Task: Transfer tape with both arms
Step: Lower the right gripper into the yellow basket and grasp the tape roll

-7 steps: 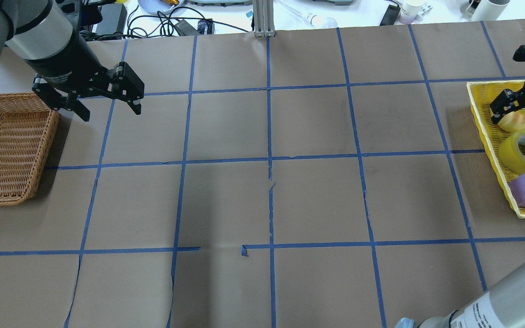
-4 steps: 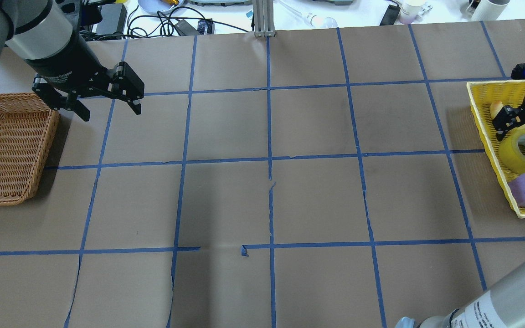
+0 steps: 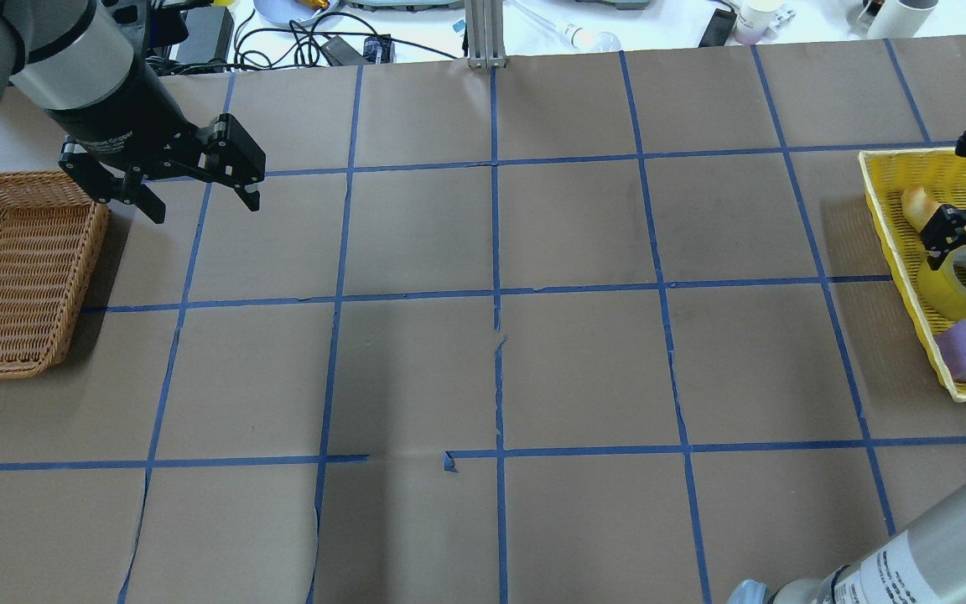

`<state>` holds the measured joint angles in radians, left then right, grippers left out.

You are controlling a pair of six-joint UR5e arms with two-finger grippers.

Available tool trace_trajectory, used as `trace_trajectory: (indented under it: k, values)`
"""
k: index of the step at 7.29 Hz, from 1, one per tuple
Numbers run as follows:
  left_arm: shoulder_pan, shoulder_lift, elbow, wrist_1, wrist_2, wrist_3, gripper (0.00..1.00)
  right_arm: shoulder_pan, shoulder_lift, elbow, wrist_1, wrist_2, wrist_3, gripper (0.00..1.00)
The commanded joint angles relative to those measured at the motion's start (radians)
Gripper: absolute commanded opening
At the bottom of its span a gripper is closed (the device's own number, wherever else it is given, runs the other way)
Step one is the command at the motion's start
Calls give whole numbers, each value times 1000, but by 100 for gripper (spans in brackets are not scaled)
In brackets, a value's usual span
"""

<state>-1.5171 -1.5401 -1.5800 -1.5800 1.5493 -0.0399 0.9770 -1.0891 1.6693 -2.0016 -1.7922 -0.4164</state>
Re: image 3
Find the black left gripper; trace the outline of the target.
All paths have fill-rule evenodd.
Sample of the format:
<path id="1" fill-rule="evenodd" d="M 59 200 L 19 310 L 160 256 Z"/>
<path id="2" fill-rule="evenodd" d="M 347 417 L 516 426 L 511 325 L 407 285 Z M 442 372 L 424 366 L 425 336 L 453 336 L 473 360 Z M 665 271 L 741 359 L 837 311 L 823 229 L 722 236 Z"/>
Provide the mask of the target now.
<path id="1" fill-rule="evenodd" d="M 249 211 L 260 210 L 266 154 L 239 120 L 218 115 L 200 128 L 141 57 L 115 91 L 84 107 L 46 108 L 69 141 L 59 168 L 93 201 L 135 206 L 164 223 L 166 206 L 144 183 L 191 176 L 234 191 Z"/>

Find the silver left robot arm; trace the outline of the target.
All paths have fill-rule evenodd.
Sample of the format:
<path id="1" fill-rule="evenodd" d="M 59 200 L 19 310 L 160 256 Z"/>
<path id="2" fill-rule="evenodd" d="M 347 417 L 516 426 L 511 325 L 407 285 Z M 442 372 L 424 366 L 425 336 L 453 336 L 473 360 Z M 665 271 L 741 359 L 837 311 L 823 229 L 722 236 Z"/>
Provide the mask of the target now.
<path id="1" fill-rule="evenodd" d="M 261 146 L 231 114 L 189 122 L 100 1 L 0 1 L 0 104 L 10 86 L 65 131 L 59 165 L 93 201 L 161 223 L 148 183 L 191 177 L 260 207 Z"/>

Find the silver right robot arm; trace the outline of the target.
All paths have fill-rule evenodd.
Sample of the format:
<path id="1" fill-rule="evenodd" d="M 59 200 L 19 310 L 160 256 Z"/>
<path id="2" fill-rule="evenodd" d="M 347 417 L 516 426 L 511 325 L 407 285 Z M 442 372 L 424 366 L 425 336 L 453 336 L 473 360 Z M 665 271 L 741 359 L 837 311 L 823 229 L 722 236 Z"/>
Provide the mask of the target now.
<path id="1" fill-rule="evenodd" d="M 858 161 L 883 257 L 939 382 L 966 402 L 966 131 L 954 149 L 863 150 Z M 732 603 L 966 603 L 966 482 L 881 547 L 824 578 Z"/>

